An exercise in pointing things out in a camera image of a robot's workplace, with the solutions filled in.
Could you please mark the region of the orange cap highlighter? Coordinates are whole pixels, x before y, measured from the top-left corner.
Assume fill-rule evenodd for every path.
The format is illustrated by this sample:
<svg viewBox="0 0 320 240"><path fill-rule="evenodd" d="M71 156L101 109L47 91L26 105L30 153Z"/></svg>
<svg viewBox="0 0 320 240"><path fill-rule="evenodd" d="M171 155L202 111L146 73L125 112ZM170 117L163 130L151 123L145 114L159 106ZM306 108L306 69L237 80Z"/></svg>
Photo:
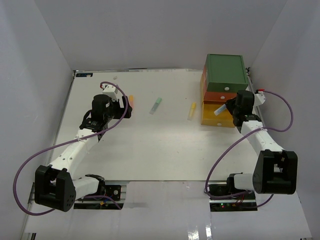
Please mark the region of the orange cap highlighter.
<svg viewBox="0 0 320 240"><path fill-rule="evenodd" d="M134 108L134 96L129 95L128 100L129 100L130 107L133 109Z"/></svg>

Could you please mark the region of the blue cap highlighter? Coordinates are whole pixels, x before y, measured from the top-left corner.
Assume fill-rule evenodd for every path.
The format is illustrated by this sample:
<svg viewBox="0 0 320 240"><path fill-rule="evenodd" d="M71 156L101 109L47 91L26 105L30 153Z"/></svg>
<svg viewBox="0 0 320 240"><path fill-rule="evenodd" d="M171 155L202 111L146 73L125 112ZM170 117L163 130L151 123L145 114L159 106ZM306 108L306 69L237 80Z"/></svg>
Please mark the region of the blue cap highlighter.
<svg viewBox="0 0 320 240"><path fill-rule="evenodd" d="M223 104L222 106L220 106L219 108L217 108L215 111L214 111L214 114L216 116L218 116L219 114L221 114L224 110L226 110L227 107L225 104Z"/></svg>

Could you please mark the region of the yellow drawer box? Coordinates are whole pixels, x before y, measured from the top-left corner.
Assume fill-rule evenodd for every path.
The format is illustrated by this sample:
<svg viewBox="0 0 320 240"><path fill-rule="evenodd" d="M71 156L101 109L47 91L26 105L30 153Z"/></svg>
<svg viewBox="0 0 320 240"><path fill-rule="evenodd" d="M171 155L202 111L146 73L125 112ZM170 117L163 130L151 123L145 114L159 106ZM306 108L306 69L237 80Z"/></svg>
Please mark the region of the yellow drawer box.
<svg viewBox="0 0 320 240"><path fill-rule="evenodd" d="M214 111L225 102L202 101L201 103L201 124L214 127L234 128L233 117L224 110L221 114L215 115Z"/></svg>

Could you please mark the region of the green cap highlighter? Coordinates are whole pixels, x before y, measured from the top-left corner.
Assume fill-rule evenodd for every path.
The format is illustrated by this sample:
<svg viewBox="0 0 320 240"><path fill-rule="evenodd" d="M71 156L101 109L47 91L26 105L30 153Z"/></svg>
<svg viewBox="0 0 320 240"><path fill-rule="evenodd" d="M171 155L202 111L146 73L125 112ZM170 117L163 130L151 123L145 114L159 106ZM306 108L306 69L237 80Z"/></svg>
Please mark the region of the green cap highlighter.
<svg viewBox="0 0 320 240"><path fill-rule="evenodd" d="M159 105L160 105L161 102L162 102L162 98L161 98L161 97L158 97L158 98L156 99L155 103L153 104L151 110L149 111L149 113L150 113L151 115L153 115L153 114L156 112L156 110L157 110L157 108L159 107Z"/></svg>

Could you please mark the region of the green drawer box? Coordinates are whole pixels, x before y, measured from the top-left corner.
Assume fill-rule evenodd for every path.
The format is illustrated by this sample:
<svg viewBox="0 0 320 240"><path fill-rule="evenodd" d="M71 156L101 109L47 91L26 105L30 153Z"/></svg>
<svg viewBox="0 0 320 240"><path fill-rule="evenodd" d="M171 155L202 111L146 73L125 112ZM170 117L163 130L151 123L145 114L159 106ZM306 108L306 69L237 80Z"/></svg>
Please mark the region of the green drawer box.
<svg viewBox="0 0 320 240"><path fill-rule="evenodd" d="M208 92L237 93L249 84L242 55L208 54L203 73Z"/></svg>

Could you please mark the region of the orange drawer box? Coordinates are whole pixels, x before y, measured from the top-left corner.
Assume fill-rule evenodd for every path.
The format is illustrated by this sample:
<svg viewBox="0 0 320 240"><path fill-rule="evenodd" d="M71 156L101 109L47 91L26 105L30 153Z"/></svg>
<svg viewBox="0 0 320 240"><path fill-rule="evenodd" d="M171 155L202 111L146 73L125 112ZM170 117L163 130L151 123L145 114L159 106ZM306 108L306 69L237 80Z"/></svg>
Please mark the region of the orange drawer box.
<svg viewBox="0 0 320 240"><path fill-rule="evenodd" d="M200 96L202 101L225 102L236 97L236 92L214 92L207 90L207 68L204 66L200 80Z"/></svg>

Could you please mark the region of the yellow cap highlighter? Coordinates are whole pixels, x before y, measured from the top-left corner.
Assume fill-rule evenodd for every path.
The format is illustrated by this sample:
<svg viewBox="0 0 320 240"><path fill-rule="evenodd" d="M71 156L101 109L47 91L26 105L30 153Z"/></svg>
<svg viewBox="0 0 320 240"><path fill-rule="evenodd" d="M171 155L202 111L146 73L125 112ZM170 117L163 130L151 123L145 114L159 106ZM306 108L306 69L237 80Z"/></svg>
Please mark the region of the yellow cap highlighter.
<svg viewBox="0 0 320 240"><path fill-rule="evenodd" d="M191 121L194 117L195 109L196 109L196 102L193 102L190 106L189 112L188 112L188 117L187 120Z"/></svg>

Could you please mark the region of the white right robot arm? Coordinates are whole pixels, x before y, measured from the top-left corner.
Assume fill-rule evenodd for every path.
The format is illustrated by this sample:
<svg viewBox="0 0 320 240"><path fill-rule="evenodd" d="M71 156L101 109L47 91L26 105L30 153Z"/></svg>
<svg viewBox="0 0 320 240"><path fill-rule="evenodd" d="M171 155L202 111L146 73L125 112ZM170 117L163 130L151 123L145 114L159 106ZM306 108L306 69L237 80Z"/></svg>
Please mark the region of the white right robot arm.
<svg viewBox="0 0 320 240"><path fill-rule="evenodd" d="M253 113L255 106L265 101L264 92L256 94L240 90L236 97L226 102L237 130L247 140L258 158L253 173L231 174L233 182L225 188L226 195L236 200L245 191L258 194L292 195L296 191L298 156L277 144L264 127L262 120Z"/></svg>

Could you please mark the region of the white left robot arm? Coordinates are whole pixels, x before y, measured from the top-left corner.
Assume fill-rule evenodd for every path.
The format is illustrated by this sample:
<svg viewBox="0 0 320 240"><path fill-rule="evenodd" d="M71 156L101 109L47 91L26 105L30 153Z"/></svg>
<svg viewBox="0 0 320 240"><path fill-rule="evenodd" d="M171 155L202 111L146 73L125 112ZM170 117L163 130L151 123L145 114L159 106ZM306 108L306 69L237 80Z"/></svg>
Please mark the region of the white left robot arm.
<svg viewBox="0 0 320 240"><path fill-rule="evenodd" d="M75 178L79 164L109 129L111 120L129 119L132 107L127 96L122 97L123 106L105 94L93 97L77 131L75 142L47 166L35 171L34 201L63 212L69 211L76 200L85 197L99 200L105 196L105 179L96 174Z"/></svg>

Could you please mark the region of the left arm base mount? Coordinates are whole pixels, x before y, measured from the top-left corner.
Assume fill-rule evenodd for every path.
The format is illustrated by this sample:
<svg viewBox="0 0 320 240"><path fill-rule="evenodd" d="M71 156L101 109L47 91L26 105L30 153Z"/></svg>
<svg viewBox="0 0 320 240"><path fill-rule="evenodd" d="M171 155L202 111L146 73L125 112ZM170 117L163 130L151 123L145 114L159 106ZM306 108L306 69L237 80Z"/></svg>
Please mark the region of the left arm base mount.
<svg viewBox="0 0 320 240"><path fill-rule="evenodd" d="M107 184L104 197L80 198L74 204L78 210L121 210L126 199L126 185Z"/></svg>

